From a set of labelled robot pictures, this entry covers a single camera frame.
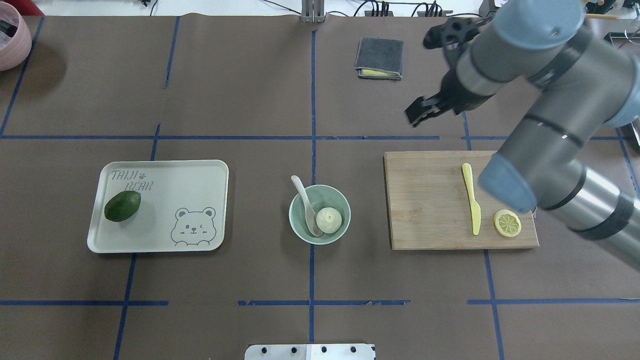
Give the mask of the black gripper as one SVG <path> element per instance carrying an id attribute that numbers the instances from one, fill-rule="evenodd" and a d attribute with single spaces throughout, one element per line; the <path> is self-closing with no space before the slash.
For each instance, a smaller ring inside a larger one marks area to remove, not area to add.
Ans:
<path id="1" fill-rule="evenodd" d="M 450 110 L 459 115 L 480 107 L 493 95 L 479 95 L 464 87 L 457 71 L 449 69 L 443 76 L 439 93 L 433 96 L 418 96 L 405 110 L 407 121 L 416 128 L 424 121 L 439 117 Z"/>

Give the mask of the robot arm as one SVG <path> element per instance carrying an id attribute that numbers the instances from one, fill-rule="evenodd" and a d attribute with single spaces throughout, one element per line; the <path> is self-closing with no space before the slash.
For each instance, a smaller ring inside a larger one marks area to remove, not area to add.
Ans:
<path id="1" fill-rule="evenodd" d="M 577 158 L 601 127 L 638 118 L 638 57 L 592 34 L 580 0 L 509 0 L 491 17 L 450 17 L 430 28 L 423 47 L 441 48 L 449 70 L 436 95 L 407 107 L 409 123 L 477 109 L 525 78 L 539 97 L 478 184 L 517 212 L 549 212 L 638 269 L 639 199 Z"/>

